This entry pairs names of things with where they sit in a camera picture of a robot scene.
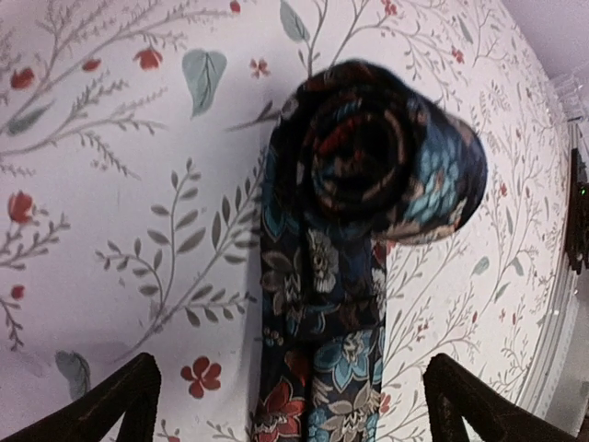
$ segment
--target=leaf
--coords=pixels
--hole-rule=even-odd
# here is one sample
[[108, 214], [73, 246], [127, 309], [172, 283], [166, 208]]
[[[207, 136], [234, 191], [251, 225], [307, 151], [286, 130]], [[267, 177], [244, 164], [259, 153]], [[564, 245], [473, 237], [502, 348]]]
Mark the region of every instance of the leaf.
[[509, 212], [509, 209], [505, 209], [505, 213], [507, 214], [507, 230], [509, 231], [509, 234], [512, 235], [514, 233], [512, 214]]
[[522, 263], [519, 261], [519, 258], [515, 257], [513, 261], [511, 261], [511, 263], [509, 265], [512, 265], [513, 267], [515, 267], [515, 272], [520, 275], [520, 276], [524, 276], [524, 267], [522, 266]]
[[225, 224], [228, 224], [229, 216], [231, 215], [231, 206], [229, 205], [229, 200], [227, 200], [226, 196], [223, 197], [221, 211], [223, 212], [223, 219], [225, 220]]
[[182, 245], [178, 248], [177, 253], [188, 253], [189, 251], [197, 247], [204, 238], [205, 230], [205, 228], [201, 228], [200, 230], [194, 232], [192, 236], [190, 236], [182, 243]]
[[43, 114], [47, 111], [47, 109], [51, 107], [52, 104], [53, 102], [51, 102], [47, 106], [43, 106], [35, 110], [32, 110], [22, 118], [11, 120], [10, 122], [8, 122], [8, 125], [6, 126], [6, 133], [9, 136], [15, 136], [18, 134], [22, 134], [23, 132], [26, 132], [28, 129], [33, 127], [33, 125], [40, 119], [40, 117], [43, 116]]
[[187, 191], [185, 191], [180, 196], [180, 200], [183, 200], [183, 201], [191, 200], [192, 198], [194, 198], [198, 194], [199, 194], [199, 190], [196, 187], [193, 187], [192, 189], [188, 189]]
[[172, 186], [174, 187], [174, 189], [176, 189], [178, 187], [178, 173], [176, 172], [172, 172]]
[[119, 265], [117, 265], [117, 270], [119, 272], [122, 272], [123, 270], [125, 270], [127, 268], [127, 264], [129, 263], [128, 259], [122, 260]]
[[157, 288], [157, 285], [142, 285], [141, 287], [139, 287], [139, 293], [145, 295], [146, 297], [151, 297], [155, 295], [157, 292], [159, 292], [159, 288]]
[[159, 268], [159, 264], [162, 263], [162, 256], [163, 256], [162, 250], [159, 249], [156, 252], [156, 256], [154, 256], [154, 270], [157, 270]]
[[138, 278], [141, 278], [145, 275], [147, 275], [149, 273], [149, 271], [147, 269], [133, 269], [133, 274], [135, 276], [137, 276]]
[[219, 318], [217, 318], [217, 315], [215, 315], [214, 312], [208, 308], [204, 309], [204, 316], [206, 316], [206, 319], [208, 319], [210, 322], [213, 322], [215, 324], [219, 322]]
[[214, 294], [214, 296], [211, 298], [211, 302], [217, 302], [221, 299], [223, 299], [223, 297], [225, 296], [225, 289], [221, 289], [219, 290], [217, 293]]
[[192, 327], [201, 326], [201, 320], [199, 320], [199, 317], [196, 316], [196, 313], [194, 313], [192, 310], [188, 310], [186, 308], [186, 317], [188, 318], [188, 322], [191, 324]]
[[479, 262], [477, 262], [477, 265], [475, 265], [475, 268], [472, 270], [472, 274], [483, 274], [487, 271], [487, 269], [489, 269], [489, 258], [487, 258], [486, 256], [483, 256]]
[[209, 293], [213, 291], [213, 286], [208, 284], [204, 287], [199, 288], [194, 295], [191, 297], [191, 301], [196, 301], [201, 299], [202, 297], [206, 297]]
[[211, 239], [213, 240], [213, 247], [215, 249], [219, 245], [219, 238], [221, 238], [221, 216], [217, 212], [214, 214], [213, 228], [211, 229]]
[[109, 242], [107, 242], [107, 244], [109, 245], [109, 249], [111, 249], [112, 251], [114, 251], [116, 253], [121, 254], [121, 249], [119, 249], [114, 242], [109, 241]]
[[503, 296], [503, 294], [505, 293], [505, 289], [507, 288], [507, 286], [509, 284], [510, 283], [505, 283], [501, 286], [501, 288], [499, 290], [497, 290], [497, 292], [495, 293], [495, 298], [494, 298], [495, 302], [497, 302], [499, 300], [499, 298]]
[[70, 399], [77, 401], [91, 389], [90, 365], [76, 352], [59, 351], [55, 354], [55, 365], [69, 384]]
[[163, 205], [152, 205], [151, 211], [156, 215], [169, 216], [169, 211]]
[[241, 188], [237, 187], [237, 189], [236, 189], [236, 210], [239, 210], [240, 205], [241, 205]]
[[220, 52], [193, 49], [184, 54], [182, 72], [192, 96], [192, 118], [211, 108], [226, 67], [227, 59]]
[[223, 308], [223, 316], [226, 320], [233, 320], [233, 313], [228, 308]]
[[470, 43], [474, 43], [474, 41], [472, 40], [472, 36], [470, 35], [470, 32], [468, 31], [467, 25], [464, 22], [464, 20], [462, 19], [461, 16], [458, 16], [458, 21], [460, 22], [460, 30], [462, 30], [462, 33], [464, 34], [464, 38]]
[[549, 198], [548, 196], [544, 197], [544, 205], [546, 206], [546, 219], [547, 221], [550, 219], [550, 209], [549, 209]]
[[280, 21], [283, 23], [284, 32], [292, 41], [309, 41], [311, 38], [303, 20], [286, 0], [280, 2]]
[[135, 250], [135, 256], [139, 258], [139, 253], [141, 253], [141, 240], [136, 239], [135, 243], [133, 244], [133, 249]]
[[155, 244], [159, 244], [160, 246], [166, 246], [169, 244], [169, 239], [167, 239], [163, 233], [155, 230], [147, 230], [147, 235], [149, 235], [149, 238], [151, 238]]
[[199, 215], [199, 211], [198, 210], [193, 210], [192, 212], [188, 212], [176, 224], [176, 231], [180, 230], [183, 227], [186, 227], [186, 226], [189, 226], [190, 224], [192, 224], [196, 220], [196, 218], [198, 217], [198, 215]]
[[225, 258], [225, 261], [227, 261], [230, 264], [241, 264], [241, 263], [247, 261], [246, 258], [244, 258], [242, 256], [236, 256], [236, 255], [225, 255], [224, 258]]

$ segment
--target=red flower pattern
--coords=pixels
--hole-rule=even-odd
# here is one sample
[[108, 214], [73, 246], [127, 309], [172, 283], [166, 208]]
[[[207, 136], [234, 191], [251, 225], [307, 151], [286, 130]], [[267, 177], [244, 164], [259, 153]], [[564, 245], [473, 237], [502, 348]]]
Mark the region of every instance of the red flower pattern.
[[262, 413], [269, 416], [266, 422], [256, 433], [256, 442], [275, 442], [278, 437], [301, 436], [300, 417], [305, 410], [305, 401], [292, 398], [293, 390], [289, 383], [281, 381], [274, 387], [265, 401], [259, 403]]
[[29, 211], [33, 206], [33, 199], [23, 191], [13, 193], [8, 199], [8, 216], [17, 224], [27, 224], [32, 216]]
[[239, 14], [241, 12], [241, 5], [237, 0], [233, 0], [233, 2], [229, 3], [229, 9], [231, 9], [231, 12], [234, 14]]
[[381, 394], [380, 395], [380, 413], [387, 414], [390, 412], [390, 394]]
[[182, 378], [191, 383], [188, 392], [196, 399], [202, 399], [205, 390], [219, 390], [221, 388], [221, 382], [218, 379], [220, 374], [221, 366], [217, 363], [211, 364], [206, 356], [196, 359], [192, 368], [184, 366], [180, 370]]
[[14, 285], [12, 290], [10, 290], [10, 297], [12, 297], [15, 301], [19, 301], [25, 296], [25, 286], [24, 285]]
[[249, 67], [254, 71], [251, 73], [251, 76], [254, 78], [270, 75], [270, 71], [268, 70], [268, 63], [263, 58], [260, 58], [257, 62], [252, 58], [251, 62], [249, 62]]
[[154, 48], [146, 48], [139, 51], [134, 57], [133, 61], [139, 60], [139, 65], [144, 71], [150, 69], [157, 69], [159, 65], [164, 61], [162, 54], [156, 51]]
[[464, 64], [464, 54], [459, 49], [452, 46], [452, 56], [459, 64]]
[[10, 77], [10, 86], [13, 89], [26, 89], [33, 84], [35, 74], [30, 67], [25, 67], [23, 70], [15, 71]]
[[90, 59], [86, 61], [84, 64], [82, 64], [82, 70], [84, 72], [96, 71], [101, 63], [102, 60], [100, 60], [99, 58]]

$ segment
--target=small red flower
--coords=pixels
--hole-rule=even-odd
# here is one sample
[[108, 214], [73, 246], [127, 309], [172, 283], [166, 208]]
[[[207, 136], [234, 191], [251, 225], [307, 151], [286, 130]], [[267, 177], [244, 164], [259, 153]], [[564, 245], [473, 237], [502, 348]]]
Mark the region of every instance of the small red flower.
[[381, 394], [380, 395], [380, 413], [387, 414], [390, 412], [390, 394]]
[[464, 64], [464, 54], [454, 46], [452, 46], [452, 56], [456, 59], [457, 62]]
[[304, 387], [311, 373], [311, 365], [308, 357], [302, 352], [293, 350], [286, 353], [284, 362], [289, 366], [293, 374], [301, 381]]
[[17, 224], [27, 224], [32, 216], [29, 211], [33, 206], [33, 199], [23, 191], [13, 193], [8, 199], [8, 216]]
[[90, 59], [86, 61], [84, 64], [82, 64], [82, 70], [84, 72], [96, 71], [101, 63], [102, 60], [100, 60], [99, 58]]
[[385, 15], [386, 16], [395, 16], [397, 14], [397, 6], [393, 5], [393, 3], [391, 2], [391, 0], [380, 0], [380, 3], [382, 3], [385, 6]]
[[10, 297], [12, 297], [15, 301], [19, 301], [23, 297], [25, 297], [25, 286], [24, 285], [14, 285], [12, 290], [10, 290]]
[[259, 442], [275, 442], [280, 436], [298, 438], [301, 436], [301, 415], [305, 410], [305, 401], [294, 399], [290, 384], [278, 383], [265, 401], [260, 400], [258, 407], [269, 422], [266, 422], [256, 434]]
[[254, 78], [260, 78], [260, 76], [269, 76], [270, 71], [268, 70], [268, 63], [263, 58], [260, 58], [257, 62], [253, 58], [249, 62], [249, 67], [254, 71], [251, 76]]
[[220, 374], [221, 366], [217, 363], [211, 364], [206, 356], [196, 359], [192, 368], [184, 366], [180, 370], [182, 378], [191, 383], [188, 392], [196, 399], [202, 399], [205, 390], [219, 390], [221, 388], [221, 382], [218, 379]]
[[15, 71], [10, 77], [10, 86], [13, 89], [26, 89], [33, 84], [35, 74], [30, 67], [25, 67], [22, 71]]
[[154, 48], [146, 48], [139, 51], [134, 57], [133, 61], [139, 60], [139, 65], [144, 71], [149, 69], [157, 69], [159, 65], [164, 61], [162, 54], [156, 51]]
[[229, 9], [231, 9], [231, 12], [234, 14], [239, 14], [241, 12], [241, 5], [237, 0], [233, 0], [233, 2], [229, 3]]

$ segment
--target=rolled necktie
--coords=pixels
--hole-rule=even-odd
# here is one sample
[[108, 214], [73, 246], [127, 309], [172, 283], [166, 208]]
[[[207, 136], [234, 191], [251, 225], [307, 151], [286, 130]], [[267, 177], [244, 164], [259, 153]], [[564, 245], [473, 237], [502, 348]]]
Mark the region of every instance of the rolled necktie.
[[382, 67], [337, 64], [286, 101], [262, 184], [252, 440], [375, 440], [387, 242], [453, 234], [486, 181], [472, 129]]

